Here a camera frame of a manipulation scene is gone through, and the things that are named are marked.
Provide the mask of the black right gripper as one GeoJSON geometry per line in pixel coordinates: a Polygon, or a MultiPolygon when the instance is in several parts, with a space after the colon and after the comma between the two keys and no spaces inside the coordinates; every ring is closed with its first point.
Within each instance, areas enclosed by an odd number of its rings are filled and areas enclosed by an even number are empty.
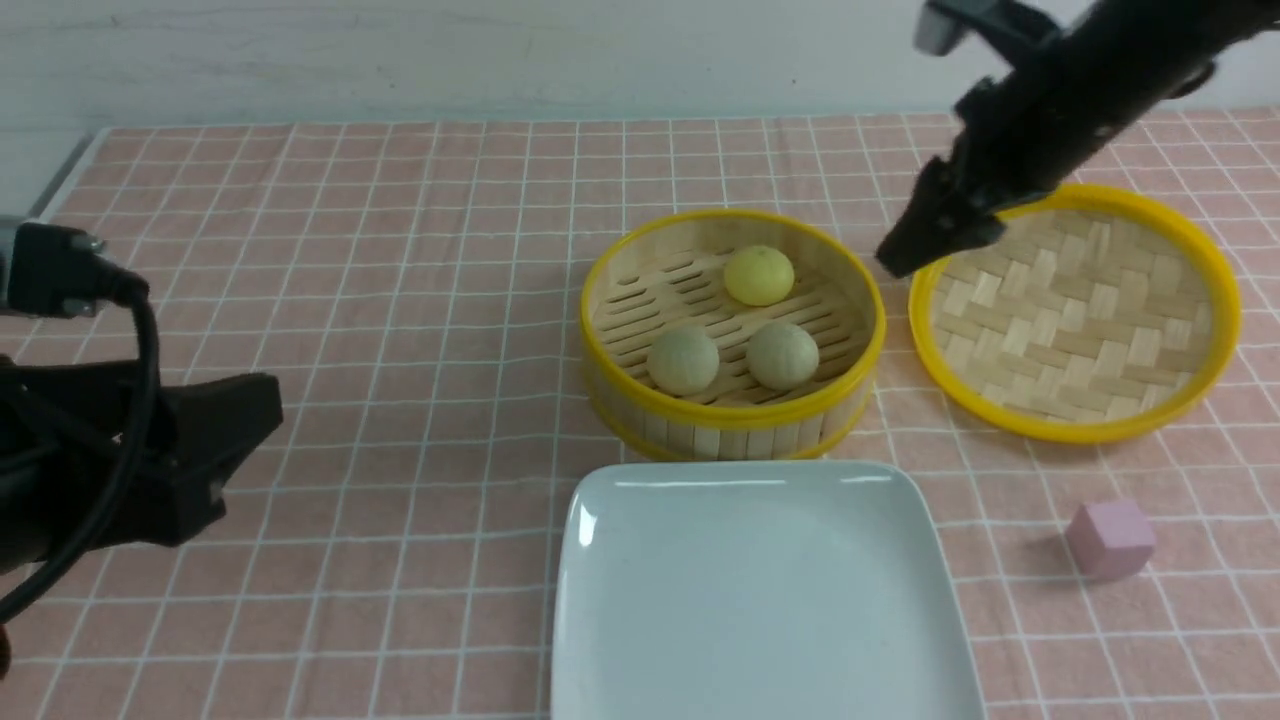
{"type": "Polygon", "coordinates": [[[951,161],[922,168],[876,250],[891,277],[997,243],[998,211],[1047,196],[1149,109],[1198,90],[1221,53],[1277,28],[1277,4],[1096,1],[1061,28],[1037,60],[959,101],[951,161]]]}

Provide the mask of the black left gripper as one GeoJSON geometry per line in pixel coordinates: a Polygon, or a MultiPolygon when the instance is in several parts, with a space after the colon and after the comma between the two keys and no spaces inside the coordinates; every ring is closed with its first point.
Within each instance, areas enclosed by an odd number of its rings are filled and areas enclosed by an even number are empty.
{"type": "MultiPolygon", "coordinates": [[[[18,365],[3,359],[3,573],[70,538],[120,457],[140,361],[18,365]]],[[[275,377],[250,373],[161,391],[160,544],[227,514],[224,491],[283,423],[275,377]]]]}

